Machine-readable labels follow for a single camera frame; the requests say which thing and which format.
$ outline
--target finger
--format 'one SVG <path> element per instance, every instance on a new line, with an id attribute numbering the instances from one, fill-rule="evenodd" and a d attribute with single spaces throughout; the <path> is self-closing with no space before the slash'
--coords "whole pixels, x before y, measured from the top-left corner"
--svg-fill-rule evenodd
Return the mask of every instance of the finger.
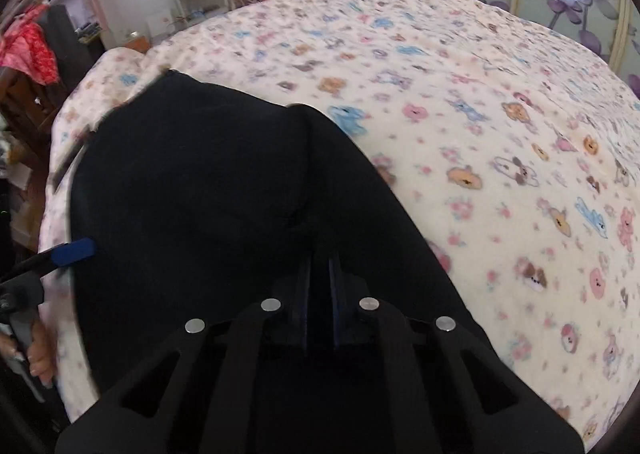
<path id="1" fill-rule="evenodd" d="M 13 358 L 17 352 L 18 347 L 15 341 L 11 337 L 0 333 L 0 355 L 5 358 Z"/>
<path id="2" fill-rule="evenodd" d="M 42 373 L 39 378 L 40 381 L 42 382 L 42 385 L 49 388 L 52 386 L 53 383 L 53 377 L 55 376 L 56 372 L 53 370 L 53 368 L 48 369 L 47 371 L 44 371 L 44 373 Z"/>
<path id="3" fill-rule="evenodd" d="M 43 373 L 52 369 L 51 362 L 48 359 L 40 360 L 37 362 L 31 362 L 29 364 L 29 372 L 31 376 L 40 376 Z"/>
<path id="4" fill-rule="evenodd" d="M 41 342 L 33 342 L 27 349 L 27 358 L 30 363 L 37 362 L 49 356 L 49 347 Z"/>

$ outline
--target cartoon bear print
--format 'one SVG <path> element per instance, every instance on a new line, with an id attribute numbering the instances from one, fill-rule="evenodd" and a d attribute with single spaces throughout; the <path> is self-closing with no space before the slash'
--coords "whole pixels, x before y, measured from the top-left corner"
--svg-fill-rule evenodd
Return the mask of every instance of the cartoon bear print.
<path id="1" fill-rule="evenodd" d="M 629 186 L 629 171 L 616 159 L 616 179 L 613 183 L 622 183 L 623 186 Z"/>
<path id="2" fill-rule="evenodd" d="M 529 185 L 532 187 L 538 187 L 540 182 L 536 172 L 531 168 L 525 166 L 519 158 L 513 158 L 507 160 L 496 156 L 494 158 L 494 169 L 500 174 L 504 174 L 506 177 L 513 179 L 518 185 Z"/>
<path id="3" fill-rule="evenodd" d="M 549 155 L 538 144 L 531 144 L 531 148 L 533 149 L 533 152 L 538 155 L 540 160 L 549 161 Z"/>
<path id="4" fill-rule="evenodd" d="M 584 150 L 587 151 L 592 156 L 595 156 L 598 153 L 598 150 L 600 149 L 598 142 L 594 140 L 591 137 L 591 135 L 585 136 L 584 140 L 582 141 L 582 144 L 584 145 Z"/>
<path id="5" fill-rule="evenodd" d="M 480 190 L 482 188 L 481 177 L 475 174 L 469 165 L 465 168 L 454 167 L 447 170 L 447 178 L 465 189 Z"/>
<path id="6" fill-rule="evenodd" d="M 542 268 L 536 268 L 533 264 L 529 263 L 522 275 L 524 276 L 524 284 L 529 286 L 532 290 L 546 290 L 546 275 Z"/>
<path id="7" fill-rule="evenodd" d="M 618 344 L 616 344 L 616 336 L 614 334 L 609 335 L 609 345 L 602 354 L 602 360 L 604 361 L 604 367 L 602 368 L 602 374 L 604 374 L 607 380 L 612 379 L 618 369 L 620 368 L 620 362 L 622 361 L 622 353 Z"/>
<path id="8" fill-rule="evenodd" d="M 571 407 L 564 405 L 562 398 L 555 398 L 549 404 L 565 421 L 571 418 Z"/>
<path id="9" fill-rule="evenodd" d="M 595 416 L 591 416 L 587 425 L 584 426 L 582 430 L 582 441 L 585 444 L 588 444 L 594 436 L 596 436 L 596 431 L 598 430 L 598 422 L 596 421 Z"/>
<path id="10" fill-rule="evenodd" d="M 347 81 L 336 77 L 323 78 L 318 84 L 318 89 L 327 93 L 331 93 L 334 97 L 340 94 L 340 90 L 347 85 Z"/>
<path id="11" fill-rule="evenodd" d="M 553 219 L 556 228 L 560 231 L 561 234 L 564 234 L 568 238 L 571 237 L 571 226 L 566 220 L 566 209 L 561 212 L 556 208 L 550 208 L 549 217 Z"/>
<path id="12" fill-rule="evenodd" d="M 564 326 L 562 326 L 560 337 L 564 350 L 567 353 L 571 353 L 573 355 L 578 349 L 578 342 L 580 341 L 580 337 L 575 329 L 575 326 L 573 324 L 565 324 Z"/>
<path id="13" fill-rule="evenodd" d="M 514 271 L 517 276 L 522 278 L 523 283 L 532 290 L 537 292 L 546 290 L 548 282 L 545 271 L 542 268 L 536 268 L 527 257 L 518 258 Z"/>
<path id="14" fill-rule="evenodd" d="M 604 297 L 604 290 L 607 286 L 607 282 L 602 278 L 602 272 L 599 268 L 594 268 L 589 274 L 589 286 L 591 287 L 591 293 L 593 296 L 600 300 Z"/>
<path id="15" fill-rule="evenodd" d="M 629 294 L 626 292 L 626 288 L 620 290 L 620 309 L 626 311 L 629 307 Z"/>
<path id="16" fill-rule="evenodd" d="M 514 122 L 522 122 L 528 124 L 531 122 L 531 118 L 524 106 L 519 102 L 503 103 L 502 108 L 507 116 Z"/>
<path id="17" fill-rule="evenodd" d="M 587 176 L 588 185 L 595 190 L 598 194 L 600 194 L 600 182 L 596 181 L 593 176 Z"/>

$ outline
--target cartoon print blanket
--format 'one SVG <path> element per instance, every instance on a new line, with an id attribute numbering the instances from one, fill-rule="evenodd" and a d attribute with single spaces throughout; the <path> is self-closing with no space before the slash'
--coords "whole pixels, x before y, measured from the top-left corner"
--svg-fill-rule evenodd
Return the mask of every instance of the cartoon print blanket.
<path id="1" fill-rule="evenodd" d="M 587 447 L 608 429 L 640 378 L 640 104 L 602 60 L 475 0 L 269 0 L 106 53 L 58 116 L 51 169 L 167 67 L 334 120 L 502 360 Z M 68 237 L 71 175 L 48 187 L 41 248 Z M 75 419 L 96 394 L 68 275 L 47 294 Z"/>

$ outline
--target silver bolt head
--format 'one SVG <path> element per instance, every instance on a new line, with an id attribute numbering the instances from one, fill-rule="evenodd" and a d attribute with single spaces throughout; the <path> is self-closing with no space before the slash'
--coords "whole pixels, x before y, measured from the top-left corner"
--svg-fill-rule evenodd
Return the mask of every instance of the silver bolt head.
<path id="1" fill-rule="evenodd" d="M 453 331 L 456 328 L 456 321 L 447 316 L 438 317 L 436 327 L 442 331 Z"/>
<path id="2" fill-rule="evenodd" d="M 374 311 L 380 307 L 380 301 L 373 297 L 365 297 L 360 300 L 360 307 L 366 311 Z"/>

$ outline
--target wooden furniture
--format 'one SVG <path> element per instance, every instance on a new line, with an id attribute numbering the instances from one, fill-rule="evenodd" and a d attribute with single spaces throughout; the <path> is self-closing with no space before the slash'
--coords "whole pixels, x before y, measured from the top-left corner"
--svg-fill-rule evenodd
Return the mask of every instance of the wooden furniture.
<path id="1" fill-rule="evenodd" d="M 0 114 L 16 138 L 37 157 L 49 161 L 53 120 L 67 96 L 63 86 L 41 86 L 27 75 L 0 68 Z"/>
<path id="2" fill-rule="evenodd" d="M 124 47 L 134 49 L 140 53 L 146 53 L 151 49 L 151 43 L 144 35 L 141 35 L 140 37 L 136 37 L 135 39 L 127 42 Z"/>

